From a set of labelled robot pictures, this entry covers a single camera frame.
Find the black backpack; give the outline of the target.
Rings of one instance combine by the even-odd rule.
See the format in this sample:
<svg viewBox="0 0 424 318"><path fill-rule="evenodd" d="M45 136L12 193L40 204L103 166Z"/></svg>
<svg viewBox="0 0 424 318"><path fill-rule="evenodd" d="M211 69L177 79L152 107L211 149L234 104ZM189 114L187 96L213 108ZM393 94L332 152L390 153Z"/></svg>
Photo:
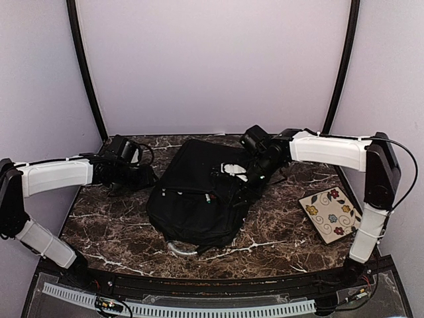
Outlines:
<svg viewBox="0 0 424 318"><path fill-rule="evenodd" d="M221 163L247 169L252 156L243 148L198 139L183 143L155 185L146 212L166 242L195 245L196 254L232 243L250 205L233 205L242 180L220 173ZM205 195L216 200L208 203Z"/></svg>

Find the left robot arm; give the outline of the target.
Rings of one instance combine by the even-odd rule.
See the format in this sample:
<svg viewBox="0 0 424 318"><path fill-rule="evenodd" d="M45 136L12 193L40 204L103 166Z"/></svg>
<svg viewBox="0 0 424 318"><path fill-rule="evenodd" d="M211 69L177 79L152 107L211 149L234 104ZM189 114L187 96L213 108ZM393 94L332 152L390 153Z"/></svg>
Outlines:
<svg viewBox="0 0 424 318"><path fill-rule="evenodd" d="M99 152L81 153L37 162L1 160L1 238L15 239L67 270L68 279L79 289L93 284L87 261L75 248L58 238L55 230L41 225L28 208L29 203L53 199L50 207L60 209L63 219L72 197L83 186L122 187L138 191L152 187L156 180L151 146L116 135Z"/></svg>

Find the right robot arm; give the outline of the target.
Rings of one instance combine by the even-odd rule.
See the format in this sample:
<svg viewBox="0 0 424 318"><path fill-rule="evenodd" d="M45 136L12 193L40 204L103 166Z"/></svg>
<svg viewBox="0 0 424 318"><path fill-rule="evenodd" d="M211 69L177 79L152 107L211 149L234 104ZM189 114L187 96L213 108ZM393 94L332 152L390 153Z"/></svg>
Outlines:
<svg viewBox="0 0 424 318"><path fill-rule="evenodd" d="M241 180L241 190L252 195L272 174L291 162L314 162L336 166L344 174L355 200L362 205L361 222L339 271L338 281L351 288L364 275L366 264L386 234L390 217L405 200L398 197L401 168L394 147L412 153L383 132L372 136L340 136L310 129L285 129L270 135L255 125L240 138L253 157L243 168L222 164L222 172Z"/></svg>

